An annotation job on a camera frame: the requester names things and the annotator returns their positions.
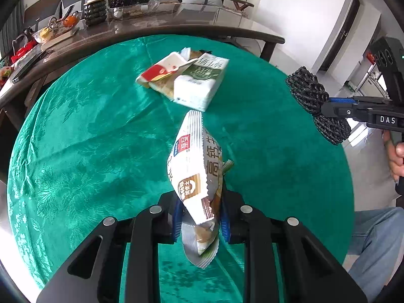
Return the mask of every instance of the jeans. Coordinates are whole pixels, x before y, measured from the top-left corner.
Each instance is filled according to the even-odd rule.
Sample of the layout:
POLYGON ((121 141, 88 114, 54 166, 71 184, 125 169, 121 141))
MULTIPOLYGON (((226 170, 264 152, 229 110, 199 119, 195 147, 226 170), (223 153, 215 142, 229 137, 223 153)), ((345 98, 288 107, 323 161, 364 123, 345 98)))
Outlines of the jeans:
POLYGON ((349 271, 369 302, 387 283, 398 258, 404 234, 401 207, 355 212, 348 254, 359 255, 349 271))

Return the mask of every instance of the black vase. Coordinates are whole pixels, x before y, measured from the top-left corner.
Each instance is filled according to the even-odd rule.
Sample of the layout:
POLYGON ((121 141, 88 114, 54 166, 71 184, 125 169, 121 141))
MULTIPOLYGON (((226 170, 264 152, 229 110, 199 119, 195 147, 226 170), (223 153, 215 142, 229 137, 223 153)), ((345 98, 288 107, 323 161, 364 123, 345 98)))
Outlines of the black vase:
POLYGON ((105 0, 90 0, 84 4, 84 19, 88 26, 96 25, 107 19, 105 0))

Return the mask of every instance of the food package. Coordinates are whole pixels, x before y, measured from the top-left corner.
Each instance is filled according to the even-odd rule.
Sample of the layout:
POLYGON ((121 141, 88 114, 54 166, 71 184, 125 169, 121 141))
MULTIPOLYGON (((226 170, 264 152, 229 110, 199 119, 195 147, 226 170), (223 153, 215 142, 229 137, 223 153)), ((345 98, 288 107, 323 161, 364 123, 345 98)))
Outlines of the food package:
POLYGON ((167 160, 167 173, 186 213, 181 235, 187 258, 206 268, 219 248, 223 186, 222 151, 203 127, 202 113, 189 111, 167 160))
POLYGON ((136 78, 136 82, 145 88, 162 93, 171 101, 174 98, 174 79, 196 59, 186 60, 178 52, 168 56, 145 70, 136 78))
POLYGON ((205 52, 207 53, 212 53, 211 51, 205 51, 205 50, 197 50, 194 51, 190 47, 185 47, 181 52, 179 53, 186 61, 189 61, 191 59, 198 59, 200 56, 202 56, 205 52))
POLYGON ((174 79, 174 101, 205 111, 219 88, 229 60, 204 53, 174 79))
POLYGON ((13 73, 13 71, 14 71, 14 68, 11 66, 4 66, 4 67, 0 68, 0 89, 7 82, 10 75, 13 73))

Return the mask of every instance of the person's hand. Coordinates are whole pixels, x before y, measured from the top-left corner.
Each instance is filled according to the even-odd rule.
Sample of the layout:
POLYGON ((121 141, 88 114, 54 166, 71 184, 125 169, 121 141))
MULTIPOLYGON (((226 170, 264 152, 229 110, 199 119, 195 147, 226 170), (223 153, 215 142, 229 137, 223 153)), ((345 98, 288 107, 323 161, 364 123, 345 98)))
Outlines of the person's hand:
POLYGON ((391 141, 390 131, 387 130, 383 132, 383 142, 389 159, 391 176, 397 181, 400 176, 404 176, 404 142, 398 143, 395 147, 391 141))

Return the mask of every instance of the plastic snack package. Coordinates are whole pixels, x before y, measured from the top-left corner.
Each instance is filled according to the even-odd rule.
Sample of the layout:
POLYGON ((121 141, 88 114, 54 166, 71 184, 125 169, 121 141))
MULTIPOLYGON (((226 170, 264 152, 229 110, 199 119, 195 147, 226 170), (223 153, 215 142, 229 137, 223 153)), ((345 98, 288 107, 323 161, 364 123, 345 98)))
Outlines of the plastic snack package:
POLYGON ((185 60, 191 60, 191 59, 198 59, 200 56, 202 56, 204 53, 211 54, 211 51, 206 51, 206 50, 192 50, 190 47, 185 47, 183 50, 180 51, 181 57, 183 57, 185 60))
POLYGON ((13 73, 14 68, 11 66, 4 66, 0 68, 0 89, 7 82, 10 75, 13 73))
POLYGON ((140 74, 136 78, 136 83, 145 88, 152 88, 172 101, 174 99, 174 79, 195 61, 196 59, 184 59, 178 52, 171 52, 140 74))
POLYGON ((185 254, 203 269, 219 248, 222 171, 221 148, 203 127, 202 113, 189 111, 168 157, 167 173, 186 208, 181 226, 185 254))

